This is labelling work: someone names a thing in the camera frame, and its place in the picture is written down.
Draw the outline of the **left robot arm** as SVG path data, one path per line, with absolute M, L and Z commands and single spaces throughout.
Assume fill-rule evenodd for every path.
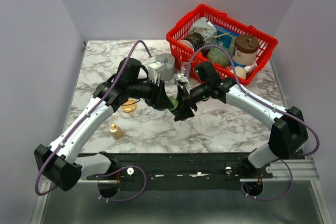
M 79 157 L 79 153 L 97 128 L 129 98 L 144 99 L 155 109 L 171 108 L 161 78 L 166 69 L 165 63 L 157 60 L 145 67 L 137 59 L 124 58 L 117 73 L 97 86 L 72 125 L 48 146 L 36 147 L 38 176 L 45 176 L 63 191 L 73 188 L 79 179 L 96 174 L 112 179 L 117 171 L 115 158 L 107 153 Z

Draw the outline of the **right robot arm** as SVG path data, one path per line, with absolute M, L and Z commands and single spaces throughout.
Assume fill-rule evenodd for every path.
M 182 73 L 173 77 L 177 85 L 177 96 L 172 99 L 174 107 L 171 109 L 175 121 L 192 118 L 198 102 L 213 98 L 243 110 L 270 130 L 268 143 L 252 151 L 242 163 L 241 171 L 246 177 L 255 177 L 268 163 L 289 159 L 308 139 L 302 112 L 297 107 L 276 107 L 238 85 L 236 80 L 222 79 L 208 61 L 198 64 L 196 72 L 202 84 L 192 89 Z

